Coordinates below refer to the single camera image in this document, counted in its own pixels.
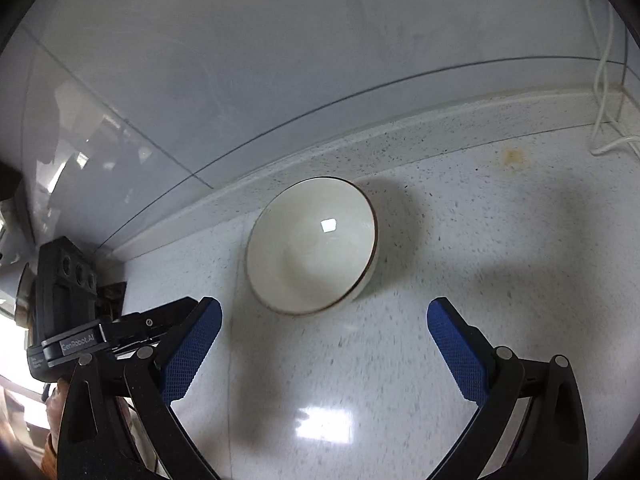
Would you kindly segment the person's left hand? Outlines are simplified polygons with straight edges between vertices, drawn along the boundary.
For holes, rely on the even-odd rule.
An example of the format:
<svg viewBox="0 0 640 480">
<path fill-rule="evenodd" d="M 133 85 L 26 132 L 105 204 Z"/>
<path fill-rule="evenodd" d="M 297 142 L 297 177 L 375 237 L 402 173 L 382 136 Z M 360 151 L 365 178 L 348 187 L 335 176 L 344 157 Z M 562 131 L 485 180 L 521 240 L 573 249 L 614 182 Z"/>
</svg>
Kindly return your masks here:
<svg viewBox="0 0 640 480">
<path fill-rule="evenodd" d="M 69 391 L 70 383 L 61 378 L 56 383 L 54 391 L 46 401 L 46 414 L 51 434 L 58 434 L 60 432 Z"/>
</svg>

